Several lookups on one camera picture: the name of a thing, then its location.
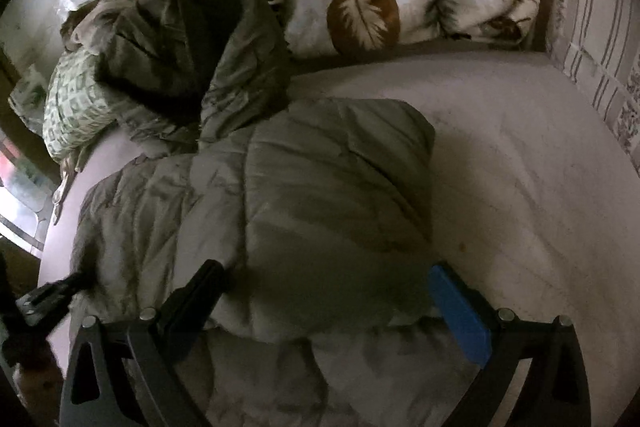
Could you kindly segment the green white checked pillow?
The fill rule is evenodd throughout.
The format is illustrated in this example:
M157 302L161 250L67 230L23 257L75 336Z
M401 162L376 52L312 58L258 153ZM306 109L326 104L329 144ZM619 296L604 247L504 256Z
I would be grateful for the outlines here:
M100 58L84 49L65 52L55 66L44 106L42 139L59 164L115 120L98 83L99 69Z

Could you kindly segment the striped floral cushion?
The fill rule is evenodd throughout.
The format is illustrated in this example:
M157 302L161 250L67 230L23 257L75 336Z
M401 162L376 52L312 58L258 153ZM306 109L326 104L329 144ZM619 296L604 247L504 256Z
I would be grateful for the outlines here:
M553 0L546 50L639 167L639 0Z

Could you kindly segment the olive green puffer jacket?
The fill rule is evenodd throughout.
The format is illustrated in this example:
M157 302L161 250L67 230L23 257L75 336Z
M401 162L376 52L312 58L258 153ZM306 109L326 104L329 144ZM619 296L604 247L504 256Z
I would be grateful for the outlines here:
M75 36L144 154L81 205L72 333L215 260L178 368L211 424L442 425L474 369L428 295L431 124L401 101L291 101L267 0L101 0Z

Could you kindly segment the pink bed mattress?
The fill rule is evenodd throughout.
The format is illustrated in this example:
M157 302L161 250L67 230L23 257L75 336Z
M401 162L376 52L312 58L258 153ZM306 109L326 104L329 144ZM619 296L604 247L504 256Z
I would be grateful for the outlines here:
M436 53L290 76L288 98L416 109L435 132L434 264L448 262L524 320L569 317L589 426L618 420L639 386L639 177L573 81L540 53ZM78 271L72 254L88 192L143 154L119 127L90 156L48 231L43 280Z

